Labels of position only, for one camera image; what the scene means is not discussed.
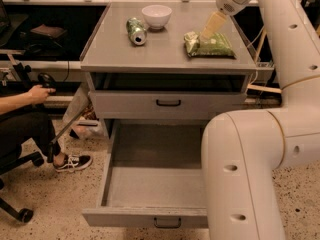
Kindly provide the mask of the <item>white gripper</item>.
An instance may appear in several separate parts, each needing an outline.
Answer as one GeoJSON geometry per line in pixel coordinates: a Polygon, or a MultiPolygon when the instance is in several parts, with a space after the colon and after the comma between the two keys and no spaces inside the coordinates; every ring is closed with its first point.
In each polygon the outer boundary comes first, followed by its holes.
{"type": "Polygon", "coordinates": [[[216,0],[219,11],[213,12],[201,31],[201,39],[210,39],[226,22],[226,15],[234,16],[243,10],[251,0],[216,0]]]}

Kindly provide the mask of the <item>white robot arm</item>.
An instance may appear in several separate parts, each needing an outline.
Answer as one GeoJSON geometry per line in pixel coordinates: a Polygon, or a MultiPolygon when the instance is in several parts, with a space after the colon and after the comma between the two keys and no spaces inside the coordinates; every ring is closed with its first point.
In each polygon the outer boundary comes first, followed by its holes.
{"type": "MultiPolygon", "coordinates": [[[[234,15],[250,0],[216,0],[234,15]]],[[[278,108],[220,114],[201,146],[210,240],[285,240],[276,168],[320,150],[320,39],[299,0],[257,0],[282,94],[278,108]]]]}

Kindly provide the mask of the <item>person's hand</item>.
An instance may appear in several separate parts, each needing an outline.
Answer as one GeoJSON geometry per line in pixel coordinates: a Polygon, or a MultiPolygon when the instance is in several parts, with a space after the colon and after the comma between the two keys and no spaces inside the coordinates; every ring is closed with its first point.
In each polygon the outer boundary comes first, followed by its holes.
{"type": "Polygon", "coordinates": [[[31,104],[41,104],[55,92],[55,88],[44,88],[42,85],[35,85],[28,91],[28,97],[31,104]]]}

